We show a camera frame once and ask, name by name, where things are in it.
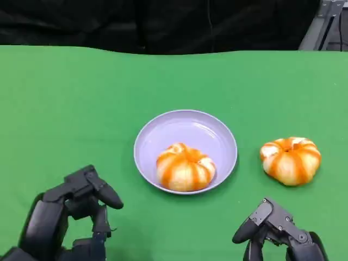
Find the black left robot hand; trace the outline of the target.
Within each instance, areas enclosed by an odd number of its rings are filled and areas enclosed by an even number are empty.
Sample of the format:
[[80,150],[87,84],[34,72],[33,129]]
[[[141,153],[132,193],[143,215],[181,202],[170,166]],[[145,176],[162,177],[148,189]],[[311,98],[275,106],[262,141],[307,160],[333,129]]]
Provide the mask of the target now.
[[[35,198],[18,245],[36,260],[105,260],[105,242],[113,231],[108,207],[122,209],[123,202],[93,165],[85,166]],[[67,250],[62,243],[69,217],[90,217],[92,236],[75,240]]]

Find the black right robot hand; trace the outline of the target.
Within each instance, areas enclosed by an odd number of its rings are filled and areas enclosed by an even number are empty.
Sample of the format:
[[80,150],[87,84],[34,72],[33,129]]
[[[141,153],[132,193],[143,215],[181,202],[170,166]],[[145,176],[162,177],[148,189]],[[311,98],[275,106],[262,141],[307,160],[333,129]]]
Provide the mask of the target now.
[[262,199],[232,238],[235,244],[247,242],[243,260],[263,260],[266,240],[276,246],[287,246],[285,260],[328,260],[320,237],[299,229],[293,215],[269,197]]

